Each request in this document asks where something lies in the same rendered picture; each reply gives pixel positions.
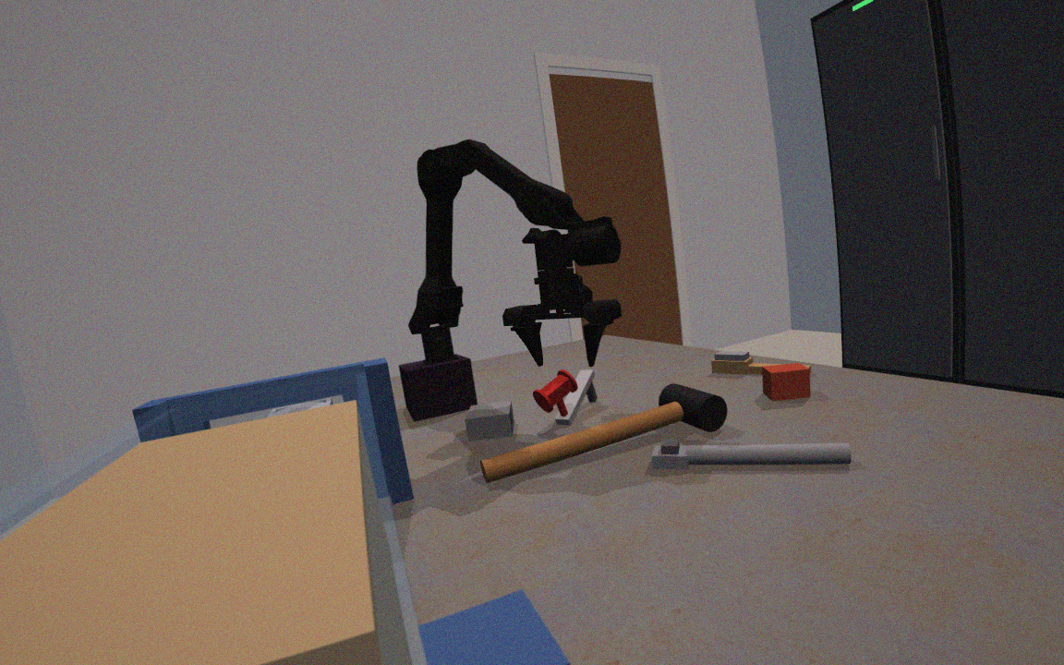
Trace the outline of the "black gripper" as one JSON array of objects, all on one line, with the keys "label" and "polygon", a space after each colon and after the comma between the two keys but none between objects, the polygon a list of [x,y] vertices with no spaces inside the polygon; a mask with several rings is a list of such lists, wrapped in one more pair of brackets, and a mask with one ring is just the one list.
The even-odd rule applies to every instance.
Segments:
[{"label": "black gripper", "polygon": [[[543,366],[543,346],[541,346],[541,325],[552,319],[586,319],[586,356],[588,366],[594,367],[600,340],[608,325],[622,316],[620,303],[616,299],[594,300],[580,306],[577,298],[575,281],[578,275],[573,268],[538,271],[535,284],[539,284],[541,304],[537,306],[506,307],[502,315],[503,327],[512,327],[527,346],[529,354],[535,359],[538,367]],[[580,307],[578,307],[580,306]],[[550,310],[556,307],[556,314]],[[566,310],[564,310],[566,307]]]}]

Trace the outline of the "grey metal rod with square end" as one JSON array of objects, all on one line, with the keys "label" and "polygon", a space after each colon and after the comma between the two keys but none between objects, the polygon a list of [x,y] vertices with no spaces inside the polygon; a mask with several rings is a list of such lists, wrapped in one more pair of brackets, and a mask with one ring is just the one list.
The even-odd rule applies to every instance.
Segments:
[{"label": "grey metal rod with square end", "polygon": [[653,470],[688,470],[689,465],[841,465],[852,462],[852,446],[846,442],[683,446],[662,440],[651,460]]}]

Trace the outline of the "wooden-handled black mallet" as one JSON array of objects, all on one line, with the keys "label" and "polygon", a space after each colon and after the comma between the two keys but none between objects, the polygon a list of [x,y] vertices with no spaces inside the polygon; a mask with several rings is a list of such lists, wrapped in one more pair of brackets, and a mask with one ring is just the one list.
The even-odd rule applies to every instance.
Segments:
[{"label": "wooden-handled black mallet", "polygon": [[480,460],[481,470],[485,481],[489,483],[527,470],[537,470],[559,460],[602,449],[610,443],[630,439],[677,421],[715,432],[725,423],[727,413],[724,397],[684,387],[682,384],[667,384],[659,395],[659,405],[650,411],[580,430],[554,440],[536,443],[497,458]]}]

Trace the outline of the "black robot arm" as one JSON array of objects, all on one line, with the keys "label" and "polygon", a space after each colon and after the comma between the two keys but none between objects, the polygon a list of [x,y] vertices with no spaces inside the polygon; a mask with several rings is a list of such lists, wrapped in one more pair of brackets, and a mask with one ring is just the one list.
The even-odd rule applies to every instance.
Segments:
[{"label": "black robot arm", "polygon": [[452,277],[454,198],[462,176],[476,170],[514,198],[530,223],[553,228],[529,228],[521,240],[535,244],[538,271],[573,268],[573,260],[580,266],[609,264],[621,254],[621,239],[611,216],[584,222],[569,195],[523,174],[487,144],[468,139],[428,149],[417,161],[419,188],[427,201],[426,277],[408,325],[411,335],[421,333],[425,366],[459,359],[449,330],[459,327],[462,307],[462,286]]}]

